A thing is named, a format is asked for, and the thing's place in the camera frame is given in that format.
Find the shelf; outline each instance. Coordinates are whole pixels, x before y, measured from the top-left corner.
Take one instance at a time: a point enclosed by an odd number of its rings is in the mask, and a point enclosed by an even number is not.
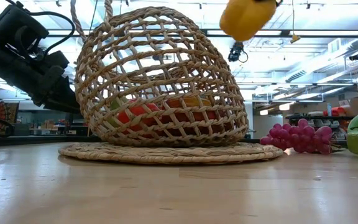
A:
[[[352,120],[353,116],[287,116],[285,119],[298,120],[298,119],[331,119],[331,120]]]

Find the yellow bell pepper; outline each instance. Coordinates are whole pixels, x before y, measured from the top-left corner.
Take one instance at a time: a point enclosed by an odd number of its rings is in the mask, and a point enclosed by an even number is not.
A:
[[[220,27],[236,41],[251,39],[272,18],[275,0],[229,0]]]

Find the woven placemat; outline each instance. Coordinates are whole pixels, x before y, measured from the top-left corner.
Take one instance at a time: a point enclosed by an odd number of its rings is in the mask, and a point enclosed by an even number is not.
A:
[[[134,164],[228,164],[273,159],[283,154],[274,146],[239,142],[222,147],[129,147],[107,143],[74,143],[59,149],[64,156]]]

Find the ceiling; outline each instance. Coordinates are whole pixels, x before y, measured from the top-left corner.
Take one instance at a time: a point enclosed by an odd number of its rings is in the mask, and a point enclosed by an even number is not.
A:
[[[53,11],[71,18],[70,0],[22,0],[25,8],[31,12]],[[114,0],[112,2],[113,14],[122,14],[134,9],[147,6],[167,6],[174,8],[190,19],[201,29],[218,29],[219,19],[227,0],[131,0],[129,6],[126,1]],[[8,5],[6,1],[0,0],[0,13]],[[358,30],[358,0],[294,0],[295,18],[293,18],[292,0],[284,0],[278,7],[275,15],[265,25],[264,29],[293,29],[295,30]],[[84,30],[97,27],[103,22],[104,1],[103,0],[77,0],[76,11]],[[38,16],[36,19],[47,29],[68,30],[69,23],[61,18],[53,16]],[[48,47],[61,37],[48,37],[41,41],[41,46]],[[214,46],[227,58],[234,40],[230,37],[210,37]],[[357,39],[341,38],[342,55],[329,55],[329,43],[336,38],[307,38],[291,44],[291,37],[256,37],[244,42],[244,50],[249,59],[246,63],[229,62],[233,75],[243,90],[251,90],[254,99],[274,98],[272,95],[281,93],[293,93],[310,91],[309,87],[301,85],[277,86],[277,85],[250,85],[257,83],[317,83],[319,80],[330,75],[349,70],[358,65],[358,60],[348,60],[348,54],[358,53],[358,49],[345,51],[350,43]],[[61,50],[70,61],[65,74],[70,79],[74,78],[74,61],[80,50],[79,37],[72,37],[63,44],[55,47],[53,51]],[[293,77],[300,71],[306,71],[299,77]],[[351,82],[358,77],[358,70],[345,73],[342,76],[330,80],[331,82]]]

